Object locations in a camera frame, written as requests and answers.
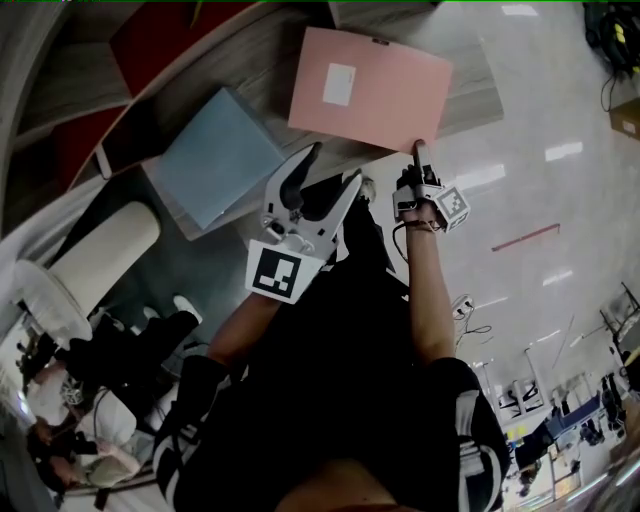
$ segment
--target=light blue folder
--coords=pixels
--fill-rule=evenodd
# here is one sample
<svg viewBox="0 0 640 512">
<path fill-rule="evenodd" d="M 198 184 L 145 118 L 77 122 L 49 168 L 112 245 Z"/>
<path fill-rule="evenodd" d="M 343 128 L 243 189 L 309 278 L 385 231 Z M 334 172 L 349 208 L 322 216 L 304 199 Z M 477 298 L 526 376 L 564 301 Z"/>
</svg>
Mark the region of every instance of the light blue folder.
<svg viewBox="0 0 640 512">
<path fill-rule="evenodd" d="M 157 177 L 202 229 L 284 162 L 256 114 L 218 91 L 162 156 Z"/>
</svg>

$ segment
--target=red panel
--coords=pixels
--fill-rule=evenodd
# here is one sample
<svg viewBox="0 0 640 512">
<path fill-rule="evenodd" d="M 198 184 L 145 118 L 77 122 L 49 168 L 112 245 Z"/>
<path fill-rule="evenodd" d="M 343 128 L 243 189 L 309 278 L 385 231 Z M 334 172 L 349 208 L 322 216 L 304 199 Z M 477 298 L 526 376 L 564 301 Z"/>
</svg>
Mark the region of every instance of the red panel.
<svg viewBox="0 0 640 512">
<path fill-rule="evenodd" d="M 56 126 L 51 136 L 56 149 L 56 174 L 64 190 L 69 189 L 126 107 L 115 107 L 67 121 Z"/>
<path fill-rule="evenodd" d="M 523 235 L 520 238 L 516 238 L 515 240 L 511 240 L 510 242 L 506 242 L 504 244 L 496 245 L 495 247 L 492 247 L 491 250 L 493 252 L 501 251 L 502 249 L 506 249 L 507 247 L 511 247 L 512 245 L 515 245 L 515 244 L 520 243 L 520 242 L 524 242 L 525 240 L 529 240 L 530 238 L 533 238 L 534 236 L 541 235 L 542 233 L 546 233 L 547 231 L 551 231 L 552 229 L 557 229 L 558 233 L 560 233 L 560 224 L 559 223 L 551 224 L 551 226 L 547 226 L 546 228 L 538 229 L 537 231 L 534 231 L 533 233 L 529 233 L 527 235 Z"/>
<path fill-rule="evenodd" d="M 253 2 L 200 5 L 191 28 L 195 3 L 146 3 L 111 38 L 111 49 L 134 97 L 196 42 Z"/>
</svg>

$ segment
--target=pink folder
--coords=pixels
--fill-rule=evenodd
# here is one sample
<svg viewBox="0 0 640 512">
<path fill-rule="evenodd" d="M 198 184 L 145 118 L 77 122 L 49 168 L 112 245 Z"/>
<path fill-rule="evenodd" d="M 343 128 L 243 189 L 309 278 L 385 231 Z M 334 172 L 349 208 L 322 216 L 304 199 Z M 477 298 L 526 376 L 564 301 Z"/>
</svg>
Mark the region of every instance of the pink folder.
<svg viewBox="0 0 640 512">
<path fill-rule="evenodd" d="M 415 48 L 309 27 L 289 126 L 411 153 L 436 137 L 451 68 Z"/>
</svg>

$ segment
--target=cardboard box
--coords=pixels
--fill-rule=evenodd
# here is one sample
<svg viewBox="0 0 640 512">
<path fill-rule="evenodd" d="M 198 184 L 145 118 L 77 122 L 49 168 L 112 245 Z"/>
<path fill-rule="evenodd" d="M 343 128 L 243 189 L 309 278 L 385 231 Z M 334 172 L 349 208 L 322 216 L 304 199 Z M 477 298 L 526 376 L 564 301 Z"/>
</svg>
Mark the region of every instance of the cardboard box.
<svg viewBox="0 0 640 512">
<path fill-rule="evenodd" d="M 612 108 L 609 119 L 611 128 L 640 140 L 640 98 Z"/>
</svg>

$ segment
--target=human hand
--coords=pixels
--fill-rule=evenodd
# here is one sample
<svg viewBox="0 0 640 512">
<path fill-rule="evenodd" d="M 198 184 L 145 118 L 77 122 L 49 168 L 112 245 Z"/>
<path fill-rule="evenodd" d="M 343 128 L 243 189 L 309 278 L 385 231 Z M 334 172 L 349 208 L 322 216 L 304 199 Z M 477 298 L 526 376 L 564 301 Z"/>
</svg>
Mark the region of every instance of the human hand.
<svg viewBox="0 0 640 512">
<path fill-rule="evenodd" d="M 33 430 L 42 443 L 46 444 L 47 446 L 51 444 L 51 441 L 53 439 L 51 427 L 44 418 L 41 418 L 40 416 L 36 418 L 36 423 L 33 426 Z"/>
<path fill-rule="evenodd" d="M 55 363 L 50 364 L 49 366 L 45 366 L 42 370 L 36 373 L 36 376 L 33 378 L 33 381 L 36 384 L 42 385 L 49 379 L 49 377 L 58 373 L 59 371 L 64 370 L 65 368 L 66 366 L 64 362 L 56 361 Z"/>
<path fill-rule="evenodd" d="M 106 456 L 111 455 L 116 450 L 116 446 L 104 439 L 96 439 L 96 446 L 98 448 L 98 455 Z"/>
</svg>

